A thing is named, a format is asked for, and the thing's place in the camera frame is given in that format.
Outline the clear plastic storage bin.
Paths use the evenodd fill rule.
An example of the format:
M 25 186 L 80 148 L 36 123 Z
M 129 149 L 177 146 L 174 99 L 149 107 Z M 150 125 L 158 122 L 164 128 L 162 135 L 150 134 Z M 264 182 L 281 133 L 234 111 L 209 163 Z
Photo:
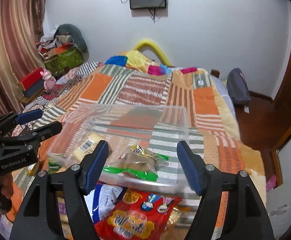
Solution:
M 53 138 L 47 155 L 63 168 L 79 163 L 73 158 L 73 150 L 84 137 L 95 132 L 104 137 L 109 145 L 107 164 L 117 160 L 128 146 L 133 145 L 169 157 L 166 164 L 156 166 L 156 182 L 107 172 L 102 172 L 101 181 L 166 194 L 181 194 L 187 187 L 177 158 L 177 143 L 189 140 L 184 107 L 85 103 L 72 107 L 60 121 L 63 129 Z

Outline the red shoe box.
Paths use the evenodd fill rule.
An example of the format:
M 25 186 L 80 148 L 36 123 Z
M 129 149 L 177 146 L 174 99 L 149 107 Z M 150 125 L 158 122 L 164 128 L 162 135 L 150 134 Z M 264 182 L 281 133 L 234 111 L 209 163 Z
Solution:
M 27 74 L 23 77 L 18 83 L 18 87 L 21 91 L 26 91 L 30 87 L 32 87 L 36 82 L 42 79 L 41 72 L 43 72 L 43 68 L 39 67 Z

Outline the yellow barcode snack pack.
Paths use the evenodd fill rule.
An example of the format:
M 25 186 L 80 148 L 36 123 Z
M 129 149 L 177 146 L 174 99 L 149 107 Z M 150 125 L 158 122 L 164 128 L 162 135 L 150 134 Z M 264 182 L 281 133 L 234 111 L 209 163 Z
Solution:
M 92 132 L 78 144 L 78 146 L 73 150 L 73 158 L 79 162 L 87 155 L 94 151 L 98 143 L 105 140 L 101 135 Z

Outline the pink plush toy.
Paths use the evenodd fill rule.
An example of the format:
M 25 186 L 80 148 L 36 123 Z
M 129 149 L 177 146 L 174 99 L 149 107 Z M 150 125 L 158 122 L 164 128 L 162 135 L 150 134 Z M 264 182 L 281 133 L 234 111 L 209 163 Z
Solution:
M 51 90 L 53 90 L 54 86 L 56 85 L 56 79 L 54 78 L 54 76 L 52 76 L 52 73 L 47 69 L 43 69 L 40 72 L 40 75 L 42 76 L 44 81 L 45 91 L 50 92 Z

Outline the blue white snack bag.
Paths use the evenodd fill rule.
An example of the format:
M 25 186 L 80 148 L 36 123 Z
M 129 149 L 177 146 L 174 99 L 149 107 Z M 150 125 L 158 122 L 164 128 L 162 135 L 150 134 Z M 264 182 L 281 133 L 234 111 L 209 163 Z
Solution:
M 92 201 L 92 221 L 99 223 L 114 209 L 126 192 L 125 187 L 98 183 L 93 191 Z

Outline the green patterned box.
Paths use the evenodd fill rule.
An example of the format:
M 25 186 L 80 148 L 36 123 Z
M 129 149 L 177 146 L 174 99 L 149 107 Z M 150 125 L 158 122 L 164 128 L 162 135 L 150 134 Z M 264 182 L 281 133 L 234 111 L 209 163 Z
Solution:
M 83 63 L 81 52 L 76 47 L 70 47 L 58 55 L 44 61 L 44 66 L 53 76 L 65 74 L 65 69 L 73 69 Z

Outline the striped pink curtain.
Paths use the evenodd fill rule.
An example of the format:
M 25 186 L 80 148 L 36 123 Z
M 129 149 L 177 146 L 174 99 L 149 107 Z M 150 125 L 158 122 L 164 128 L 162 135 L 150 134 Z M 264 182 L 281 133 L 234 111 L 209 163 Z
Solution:
M 18 82 L 43 66 L 36 44 L 43 35 L 46 0 L 0 0 L 0 116 L 21 112 Z

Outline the green trimmed clear snack pack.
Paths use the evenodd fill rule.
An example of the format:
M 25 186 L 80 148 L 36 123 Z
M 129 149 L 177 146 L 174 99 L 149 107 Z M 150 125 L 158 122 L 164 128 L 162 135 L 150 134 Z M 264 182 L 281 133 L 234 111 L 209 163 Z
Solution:
M 152 152 L 140 145 L 128 146 L 120 157 L 105 165 L 103 171 L 110 174 L 124 174 L 131 178 L 156 182 L 157 165 L 166 164 L 169 157 Z

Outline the red cartoon chip bag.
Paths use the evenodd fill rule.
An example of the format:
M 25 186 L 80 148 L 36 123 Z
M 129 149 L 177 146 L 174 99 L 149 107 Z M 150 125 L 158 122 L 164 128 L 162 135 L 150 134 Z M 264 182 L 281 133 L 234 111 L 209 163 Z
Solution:
M 100 239 L 160 239 L 181 197 L 128 189 L 110 213 L 95 224 Z

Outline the patchwork striped bed quilt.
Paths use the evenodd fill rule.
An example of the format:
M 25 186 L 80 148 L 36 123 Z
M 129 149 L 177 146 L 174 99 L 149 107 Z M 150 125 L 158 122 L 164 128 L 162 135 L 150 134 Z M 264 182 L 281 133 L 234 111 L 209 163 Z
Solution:
M 176 156 L 176 146 L 187 140 L 192 151 L 222 171 L 246 170 L 266 199 L 265 172 L 260 152 L 241 142 L 238 122 L 227 89 L 204 69 L 188 73 L 173 68 L 154 76 L 114 64 L 85 63 L 60 79 L 65 89 L 58 96 L 41 96 L 27 109 L 43 116 L 17 126 L 20 135 L 53 121 L 63 123 L 60 135 L 39 150 L 42 168 L 48 154 L 71 159 L 77 142 L 96 133 L 111 148 L 109 161 L 125 148 L 140 145 L 169 157 L 158 165 L 159 183 L 182 197 L 185 213 L 164 239 L 182 239 L 194 218 L 199 198 L 189 188 Z

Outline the colourful patch pillow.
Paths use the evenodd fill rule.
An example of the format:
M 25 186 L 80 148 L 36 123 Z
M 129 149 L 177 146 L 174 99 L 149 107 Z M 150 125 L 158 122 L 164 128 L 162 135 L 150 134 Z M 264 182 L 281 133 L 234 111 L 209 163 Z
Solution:
M 173 67 L 156 63 L 138 50 L 130 50 L 112 56 L 104 64 L 126 67 L 155 76 L 167 75 L 175 71 Z

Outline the dark grey backpack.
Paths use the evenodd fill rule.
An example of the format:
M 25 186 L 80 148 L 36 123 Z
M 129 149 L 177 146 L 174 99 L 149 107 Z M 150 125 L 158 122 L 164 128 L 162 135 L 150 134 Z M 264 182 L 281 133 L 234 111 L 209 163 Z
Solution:
M 234 68 L 230 71 L 227 77 L 226 87 L 234 105 L 248 106 L 251 101 L 251 96 L 244 74 L 239 68 Z

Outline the yellow foam tube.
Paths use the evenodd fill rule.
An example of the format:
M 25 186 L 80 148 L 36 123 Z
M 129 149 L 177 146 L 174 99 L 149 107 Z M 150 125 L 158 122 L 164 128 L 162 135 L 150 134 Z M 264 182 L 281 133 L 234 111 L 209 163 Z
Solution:
M 165 66 L 171 66 L 169 59 L 166 57 L 161 48 L 152 40 L 142 39 L 134 46 L 134 50 L 142 51 L 149 48 Z

